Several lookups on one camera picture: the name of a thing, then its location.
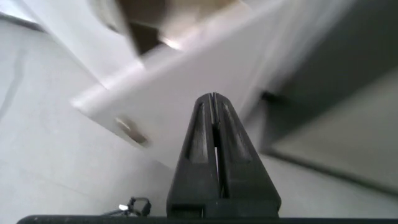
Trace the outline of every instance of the black plastic part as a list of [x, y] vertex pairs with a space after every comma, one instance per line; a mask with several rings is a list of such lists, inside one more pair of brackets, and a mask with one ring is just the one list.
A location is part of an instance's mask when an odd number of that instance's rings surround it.
[[199, 97], [167, 198], [167, 216], [276, 218], [280, 203], [231, 102], [217, 93]]
[[197, 223], [266, 223], [266, 224], [386, 224], [397, 223], [388, 219], [357, 219], [357, 218], [210, 218], [210, 219], [175, 219], [175, 218], [141, 218], [141, 217], [101, 217], [101, 216], [71, 216], [71, 215], [32, 215], [21, 219], [18, 224], [197, 224]]

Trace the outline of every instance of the white cabinet door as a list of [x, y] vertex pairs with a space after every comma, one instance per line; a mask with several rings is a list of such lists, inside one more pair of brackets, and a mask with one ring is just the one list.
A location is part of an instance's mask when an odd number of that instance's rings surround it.
[[[210, 40], [183, 52], [161, 46], [144, 58], [144, 69], [131, 70], [96, 86], [73, 101], [82, 113], [174, 168], [195, 100], [205, 93], [228, 97], [241, 110], [257, 59], [277, 29], [288, 4], [259, 1]], [[147, 136], [146, 147], [132, 141], [117, 125], [120, 116], [133, 121]]]

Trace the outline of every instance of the clamp jaw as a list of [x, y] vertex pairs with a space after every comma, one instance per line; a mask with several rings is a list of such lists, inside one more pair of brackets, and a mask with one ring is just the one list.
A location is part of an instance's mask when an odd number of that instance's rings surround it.
[[281, 200], [231, 102], [218, 93], [195, 103], [168, 217], [277, 218]]

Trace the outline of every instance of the white cabinet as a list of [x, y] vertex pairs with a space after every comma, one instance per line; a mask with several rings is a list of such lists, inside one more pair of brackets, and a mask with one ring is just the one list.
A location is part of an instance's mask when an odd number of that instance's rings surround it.
[[[269, 68], [282, 65], [292, 49], [281, 40], [299, 32], [293, 27], [312, 24], [321, 16], [319, 7], [312, 7], [310, 16], [302, 17], [306, 6], [315, 2], [246, 1], [250, 10], [215, 23], [215, 34], [204, 34], [182, 51], [161, 45], [142, 58], [143, 67], [121, 70], [106, 79], [105, 87], [94, 86], [72, 103], [93, 121], [174, 168], [195, 100], [218, 92], [243, 113], [248, 102], [256, 100], [249, 96], [264, 86], [259, 84], [264, 76], [275, 75]], [[141, 146], [133, 141], [117, 122], [120, 118], [134, 123], [148, 143]]]

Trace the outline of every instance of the tile floor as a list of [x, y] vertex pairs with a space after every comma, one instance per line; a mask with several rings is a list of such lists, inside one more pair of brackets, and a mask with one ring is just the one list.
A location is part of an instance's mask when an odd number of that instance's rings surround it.
[[[132, 195], [165, 215], [173, 171], [70, 106], [94, 82], [47, 34], [0, 21], [0, 223], [100, 214]], [[398, 218], [396, 199], [261, 158], [282, 217]]]

